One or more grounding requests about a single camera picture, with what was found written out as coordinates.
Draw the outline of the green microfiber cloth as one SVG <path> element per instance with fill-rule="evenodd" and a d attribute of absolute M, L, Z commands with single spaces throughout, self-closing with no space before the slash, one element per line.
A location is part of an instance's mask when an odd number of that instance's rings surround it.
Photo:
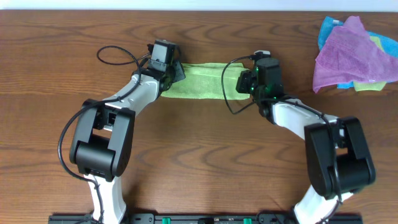
<path fill-rule="evenodd" d="M 186 78 L 176 82 L 161 96 L 166 98 L 246 100 L 248 94 L 238 93 L 236 84 L 242 71 L 242 63 L 183 64 Z"/>

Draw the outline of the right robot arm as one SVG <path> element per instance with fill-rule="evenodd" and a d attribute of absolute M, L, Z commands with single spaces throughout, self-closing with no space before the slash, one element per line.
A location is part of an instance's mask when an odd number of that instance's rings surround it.
<path fill-rule="evenodd" d="M 376 180 L 358 118 L 321 113 L 284 93 L 280 72 L 241 72 L 236 90 L 252 96 L 260 114 L 305 141 L 310 188 L 290 222 L 329 223 L 343 202 Z"/>

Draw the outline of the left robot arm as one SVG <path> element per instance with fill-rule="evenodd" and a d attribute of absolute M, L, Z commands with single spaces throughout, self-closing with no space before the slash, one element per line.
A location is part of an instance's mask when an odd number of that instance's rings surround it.
<path fill-rule="evenodd" d="M 69 160 L 79 179 L 89 183 L 95 206 L 91 223 L 121 223 L 126 203 L 121 176 L 132 149 L 136 116 L 173 83 L 185 78 L 179 60 L 145 59 L 130 82 L 115 95 L 101 101 L 86 100 L 71 120 L 76 121 Z"/>

